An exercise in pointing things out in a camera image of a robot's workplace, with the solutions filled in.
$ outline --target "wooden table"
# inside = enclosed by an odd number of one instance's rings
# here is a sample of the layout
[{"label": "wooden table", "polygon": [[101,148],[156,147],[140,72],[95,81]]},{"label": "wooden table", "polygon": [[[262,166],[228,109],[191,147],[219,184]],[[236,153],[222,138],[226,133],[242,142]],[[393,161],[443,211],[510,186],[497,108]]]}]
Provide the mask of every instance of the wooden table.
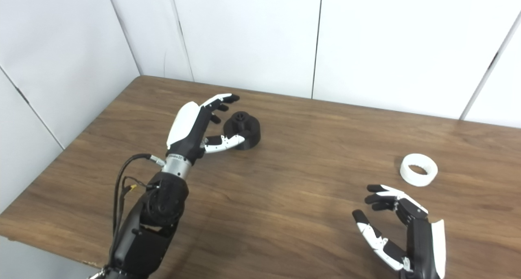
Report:
[{"label": "wooden table", "polygon": [[[223,121],[247,111],[262,140],[197,161],[186,211],[152,278],[394,278],[351,212],[363,209],[402,247],[405,226],[363,203],[367,184],[404,190],[432,222],[445,219],[446,278],[521,277],[521,130],[156,77],[134,80],[67,147],[1,215],[0,235],[101,267],[121,164],[135,153],[163,156],[179,108],[225,92],[241,100],[218,112]],[[409,153],[437,162],[431,185],[401,179]],[[142,161],[128,174],[148,181],[156,171]],[[127,205],[140,194],[129,193]]]}]

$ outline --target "white ring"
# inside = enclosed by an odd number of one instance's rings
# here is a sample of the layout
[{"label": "white ring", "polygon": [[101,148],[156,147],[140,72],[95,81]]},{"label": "white ring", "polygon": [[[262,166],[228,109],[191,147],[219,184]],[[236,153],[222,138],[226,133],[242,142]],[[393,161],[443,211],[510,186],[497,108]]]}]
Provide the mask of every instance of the white ring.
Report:
[{"label": "white ring", "polygon": [[[412,171],[412,169],[409,167],[411,165],[423,168],[427,174],[418,174]],[[427,157],[426,155],[409,154],[405,156],[402,161],[400,174],[402,175],[403,180],[407,181],[409,184],[414,186],[427,186],[438,174],[438,166],[431,158]]]}]

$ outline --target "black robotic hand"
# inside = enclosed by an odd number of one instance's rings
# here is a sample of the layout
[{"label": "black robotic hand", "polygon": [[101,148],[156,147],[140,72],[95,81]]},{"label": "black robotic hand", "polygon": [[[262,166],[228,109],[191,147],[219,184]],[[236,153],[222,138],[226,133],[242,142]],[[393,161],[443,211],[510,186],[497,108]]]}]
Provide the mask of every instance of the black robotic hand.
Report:
[{"label": "black robotic hand", "polygon": [[404,192],[385,185],[368,185],[373,192],[365,198],[375,211],[391,210],[407,226],[404,251],[370,224],[361,210],[353,217],[363,237],[383,261],[398,271],[400,279],[443,279],[445,277],[444,221],[430,223],[429,212]]}]

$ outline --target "robotic arm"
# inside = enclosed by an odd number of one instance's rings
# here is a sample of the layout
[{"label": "robotic arm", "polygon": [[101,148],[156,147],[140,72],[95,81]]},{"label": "robotic arm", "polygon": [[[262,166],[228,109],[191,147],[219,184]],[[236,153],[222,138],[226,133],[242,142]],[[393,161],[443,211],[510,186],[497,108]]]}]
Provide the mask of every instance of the robotic arm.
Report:
[{"label": "robotic arm", "polygon": [[[125,163],[118,183],[125,167],[136,158],[151,160],[162,169],[145,186],[145,193],[132,207],[121,227],[121,217],[118,216],[109,262],[91,279],[147,279],[159,268],[184,212],[184,201],[188,197],[186,178],[190,168],[204,153],[230,149],[244,142],[249,135],[244,131],[234,136],[204,136],[210,121],[220,123],[213,112],[227,111],[228,106],[224,103],[238,100],[237,95],[220,94],[200,106],[193,101],[186,103],[177,113],[168,135],[166,160],[139,154]],[[131,189],[122,186],[120,209],[123,208],[124,194]]]},{"label": "robotic arm", "polygon": [[404,192],[385,185],[367,186],[372,195],[365,198],[375,211],[391,210],[407,226],[404,251],[370,224],[361,210],[353,211],[357,226],[373,251],[398,271],[400,279],[443,279],[445,277],[444,221],[430,223],[429,212]]}]

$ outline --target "white wall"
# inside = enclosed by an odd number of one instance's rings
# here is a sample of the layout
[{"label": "white wall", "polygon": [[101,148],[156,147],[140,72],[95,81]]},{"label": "white wall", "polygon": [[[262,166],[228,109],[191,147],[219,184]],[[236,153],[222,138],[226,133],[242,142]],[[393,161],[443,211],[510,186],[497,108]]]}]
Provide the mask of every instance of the white wall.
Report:
[{"label": "white wall", "polygon": [[138,76],[110,0],[0,0],[0,50],[62,147]]},{"label": "white wall", "polygon": [[311,97],[320,0],[175,0],[197,82]]},{"label": "white wall", "polygon": [[112,0],[143,75],[193,81],[173,0]]},{"label": "white wall", "polygon": [[313,98],[458,119],[519,0],[322,0]]},{"label": "white wall", "polygon": [[510,43],[477,96],[466,121],[521,128],[521,13]]},{"label": "white wall", "polygon": [[[0,212],[136,76],[110,0],[0,0]],[[0,238],[2,278],[95,272]]]}]

